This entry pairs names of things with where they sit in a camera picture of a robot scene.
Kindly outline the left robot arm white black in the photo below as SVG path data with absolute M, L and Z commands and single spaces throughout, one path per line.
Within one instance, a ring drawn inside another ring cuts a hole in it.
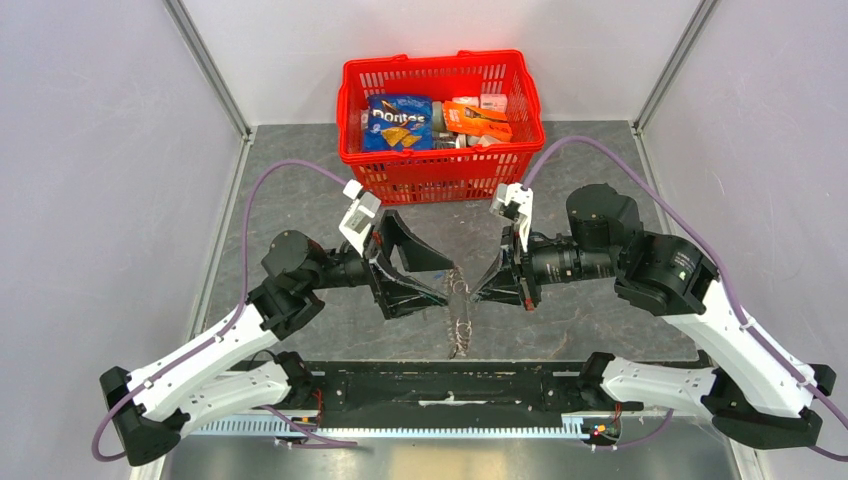
M 394 210 L 351 231 L 336 249 L 286 230 L 272 240 L 261 264 L 265 279 L 220 322 L 144 367 L 116 366 L 100 376 L 108 408 L 104 425 L 115 429 L 129 465 L 151 463 L 193 431 L 231 414 L 307 405 L 314 383 L 299 355 L 281 354 L 241 373 L 233 367 L 315 318 L 324 307 L 319 291 L 366 286 L 383 316 L 396 319 L 445 305 L 445 295 L 416 274 L 453 267 Z

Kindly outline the metal disc with keyrings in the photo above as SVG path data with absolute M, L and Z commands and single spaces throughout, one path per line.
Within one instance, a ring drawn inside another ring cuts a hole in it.
M 448 303 L 448 359 L 464 358 L 470 349 L 473 327 L 470 316 L 471 291 L 460 267 L 454 267 L 446 273 L 445 290 Z

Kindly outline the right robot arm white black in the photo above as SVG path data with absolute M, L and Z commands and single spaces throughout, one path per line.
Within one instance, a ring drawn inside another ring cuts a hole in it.
M 583 409 L 658 406 L 704 418 L 751 448 L 815 447 L 823 422 L 812 403 L 832 392 L 835 372 L 796 359 L 735 311 L 702 250 L 647 231 L 636 202 L 606 184 L 569 195 L 568 235 L 533 231 L 532 203 L 532 191 L 518 183 L 496 189 L 491 211 L 508 225 L 475 300 L 530 311 L 546 285 L 611 279 L 620 299 L 677 328 L 711 359 L 706 368 L 667 367 L 596 352 L 576 380 Z

